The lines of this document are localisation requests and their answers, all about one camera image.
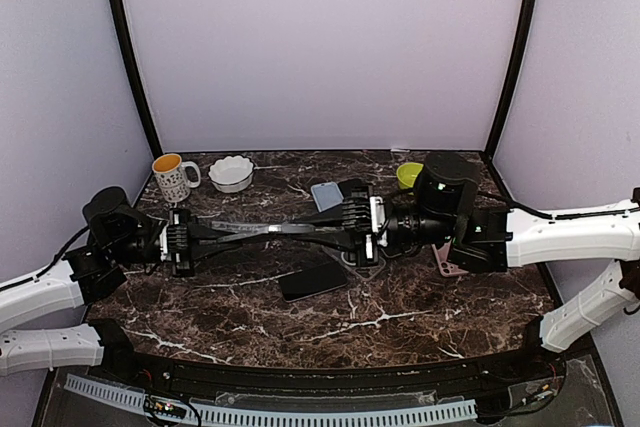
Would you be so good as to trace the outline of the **black phone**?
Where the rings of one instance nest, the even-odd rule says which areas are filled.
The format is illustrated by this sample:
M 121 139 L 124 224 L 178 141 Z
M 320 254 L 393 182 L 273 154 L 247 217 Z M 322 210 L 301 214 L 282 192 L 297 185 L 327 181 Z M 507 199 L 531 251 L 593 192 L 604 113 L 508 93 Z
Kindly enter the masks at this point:
M 338 183 L 338 187 L 345 197 L 350 196 L 354 188 L 362 185 L 363 181 L 358 178 L 347 179 Z

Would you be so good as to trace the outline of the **light blue phone case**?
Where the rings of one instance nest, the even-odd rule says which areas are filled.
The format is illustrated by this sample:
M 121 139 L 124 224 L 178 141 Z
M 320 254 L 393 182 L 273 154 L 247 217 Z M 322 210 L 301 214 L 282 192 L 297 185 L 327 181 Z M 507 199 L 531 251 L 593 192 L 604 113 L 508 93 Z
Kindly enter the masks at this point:
M 319 212 L 329 210 L 340 205 L 343 194 L 335 182 L 318 183 L 311 186 L 311 195 Z

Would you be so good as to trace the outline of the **clear magsafe phone case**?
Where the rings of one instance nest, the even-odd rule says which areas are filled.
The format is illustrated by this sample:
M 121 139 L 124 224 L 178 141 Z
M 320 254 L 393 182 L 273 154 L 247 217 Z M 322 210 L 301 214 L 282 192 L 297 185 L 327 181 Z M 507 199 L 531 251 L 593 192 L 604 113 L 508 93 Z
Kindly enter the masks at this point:
M 330 258 L 335 260 L 348 273 L 364 281 L 374 279 L 386 267 L 386 259 L 384 257 L 380 257 L 378 259 L 378 263 L 374 266 L 358 266 L 355 262 L 351 262 L 347 259 L 348 255 L 345 252 L 340 252 L 326 246 L 322 246 L 321 250 Z

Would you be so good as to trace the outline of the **pink phone case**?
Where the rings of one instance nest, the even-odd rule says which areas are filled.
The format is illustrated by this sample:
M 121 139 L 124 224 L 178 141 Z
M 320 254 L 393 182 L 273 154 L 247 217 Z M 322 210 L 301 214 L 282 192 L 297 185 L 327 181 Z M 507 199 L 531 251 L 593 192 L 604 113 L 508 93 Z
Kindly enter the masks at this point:
M 458 265 L 448 260 L 451 244 L 447 243 L 441 247 L 432 245 L 432 252 L 440 274 L 445 278 L 453 278 L 467 275 L 468 272 L 461 269 Z

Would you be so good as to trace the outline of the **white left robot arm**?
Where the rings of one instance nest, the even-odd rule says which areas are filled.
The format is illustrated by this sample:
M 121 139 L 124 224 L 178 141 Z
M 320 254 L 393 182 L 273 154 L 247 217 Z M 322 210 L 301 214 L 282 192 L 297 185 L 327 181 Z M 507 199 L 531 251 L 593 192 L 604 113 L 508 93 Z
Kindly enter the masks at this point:
M 1 374 L 65 366 L 101 366 L 120 383 L 141 374 L 140 359 L 123 329 L 98 319 L 61 329 L 25 330 L 23 324 L 48 314 L 90 306 L 126 281 L 124 267 L 170 264 L 176 276 L 190 276 L 195 261 L 240 243 L 226 224 L 200 224 L 186 209 L 169 220 L 133 208 L 120 187 L 98 192 L 83 209 L 86 225 L 52 261 L 1 285 Z

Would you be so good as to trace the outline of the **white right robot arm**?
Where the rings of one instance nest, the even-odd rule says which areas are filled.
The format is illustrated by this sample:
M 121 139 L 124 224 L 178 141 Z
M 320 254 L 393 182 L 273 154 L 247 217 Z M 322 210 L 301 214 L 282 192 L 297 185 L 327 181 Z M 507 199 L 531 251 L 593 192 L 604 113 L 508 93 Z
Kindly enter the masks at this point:
M 479 181 L 477 165 L 461 155 L 430 152 L 411 189 L 412 204 L 396 205 L 358 186 L 340 205 L 299 221 L 293 232 L 354 255 L 359 267 L 377 264 L 381 249 L 400 253 L 423 245 L 447 247 L 448 262 L 468 273 L 607 260 L 591 284 L 528 324 L 526 346 L 511 357 L 510 371 L 530 381 L 547 367 L 549 352 L 567 350 L 619 312 L 638 310 L 639 198 L 583 210 L 538 211 L 509 199 L 500 208 L 478 208 Z

